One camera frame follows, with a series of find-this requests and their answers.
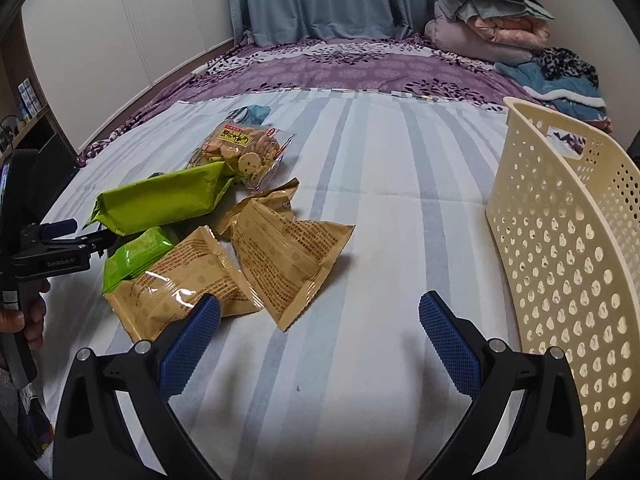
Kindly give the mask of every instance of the striped bed sheet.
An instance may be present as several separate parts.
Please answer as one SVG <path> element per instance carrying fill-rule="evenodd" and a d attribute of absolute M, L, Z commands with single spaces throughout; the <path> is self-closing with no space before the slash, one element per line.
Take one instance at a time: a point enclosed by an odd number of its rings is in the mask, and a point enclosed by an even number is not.
<path fill-rule="evenodd" d="M 435 289 L 486 336 L 519 348 L 513 307 L 484 216 L 506 116 L 467 102 L 362 91 L 258 92 L 178 102 L 106 147 L 45 221 L 83 224 L 98 193 L 183 168 L 235 108 L 271 107 L 296 132 L 272 181 L 300 180 L 299 219 L 355 224 L 310 308 L 281 332 L 267 312 L 223 320 L 183 394 L 170 401 L 204 457 L 225 479 L 417 478 L 469 405 L 418 322 Z M 242 193 L 235 190 L 239 199 Z M 131 342 L 102 297 L 104 260 L 52 280 L 43 401 L 55 423 L 70 362 L 89 346 Z M 127 396 L 134 442 L 160 468 Z M 483 464 L 506 439 L 504 417 Z"/>

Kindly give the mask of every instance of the shelf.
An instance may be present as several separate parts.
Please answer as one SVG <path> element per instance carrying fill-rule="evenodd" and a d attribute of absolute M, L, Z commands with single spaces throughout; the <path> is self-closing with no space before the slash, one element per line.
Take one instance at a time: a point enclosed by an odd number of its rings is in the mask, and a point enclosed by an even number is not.
<path fill-rule="evenodd" d="M 31 121 L 29 121 L 28 123 L 25 124 L 24 128 L 21 129 L 18 134 L 15 136 L 15 139 L 12 140 L 12 146 L 15 148 L 18 147 L 18 145 L 24 140 L 24 138 L 29 134 L 29 132 L 33 129 L 33 127 L 38 124 L 45 115 L 47 115 L 47 113 L 49 113 L 50 108 L 49 105 L 44 105 L 42 107 L 42 110 L 40 110 L 37 115 L 31 119 Z M 0 164 L 2 162 L 4 162 L 6 156 L 7 156 L 7 152 L 10 152 L 12 150 L 9 150 L 9 148 L 7 148 L 6 150 L 4 150 L 4 152 L 2 152 L 2 154 L 0 155 Z"/>

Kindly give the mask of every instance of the finger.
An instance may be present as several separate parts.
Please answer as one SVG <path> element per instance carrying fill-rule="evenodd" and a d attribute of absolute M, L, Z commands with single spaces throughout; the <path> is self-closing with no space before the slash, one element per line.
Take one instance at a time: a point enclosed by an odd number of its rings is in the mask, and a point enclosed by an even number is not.
<path fill-rule="evenodd" d="M 20 332 L 24 328 L 24 314 L 20 310 L 0 308 L 0 332 Z"/>
<path fill-rule="evenodd" d="M 24 336 L 27 341 L 34 341 L 35 339 L 42 337 L 44 330 L 44 320 L 38 323 L 28 323 L 24 329 Z"/>
<path fill-rule="evenodd" d="M 28 341 L 28 345 L 31 350 L 40 350 L 44 345 L 44 339 L 42 338 L 42 336 L 40 336 L 37 339 Z"/>
<path fill-rule="evenodd" d="M 31 318 L 31 321 L 34 323 L 42 321 L 46 313 L 47 304 L 43 298 L 38 297 L 38 299 L 33 302 L 29 310 L 29 317 Z"/>

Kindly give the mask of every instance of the lime green bag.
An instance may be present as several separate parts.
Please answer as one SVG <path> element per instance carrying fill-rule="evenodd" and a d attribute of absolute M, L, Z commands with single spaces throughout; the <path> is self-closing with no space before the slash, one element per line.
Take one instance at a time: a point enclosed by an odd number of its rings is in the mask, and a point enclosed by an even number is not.
<path fill-rule="evenodd" d="M 175 171 L 100 193 L 85 227 L 100 222 L 120 236 L 211 213 L 238 181 L 224 162 Z"/>
<path fill-rule="evenodd" d="M 138 277 L 174 245 L 160 227 L 147 229 L 135 240 L 124 244 L 104 263 L 103 293 L 112 292 L 122 280 Z"/>

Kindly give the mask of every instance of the laundry basket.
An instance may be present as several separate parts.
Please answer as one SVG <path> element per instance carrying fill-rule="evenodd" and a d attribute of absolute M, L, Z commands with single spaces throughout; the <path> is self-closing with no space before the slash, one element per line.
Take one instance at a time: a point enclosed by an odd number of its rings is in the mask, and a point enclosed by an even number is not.
<path fill-rule="evenodd" d="M 640 172 L 600 131 L 505 103 L 508 132 L 486 216 L 522 350 L 566 353 L 591 476 L 640 406 Z"/>

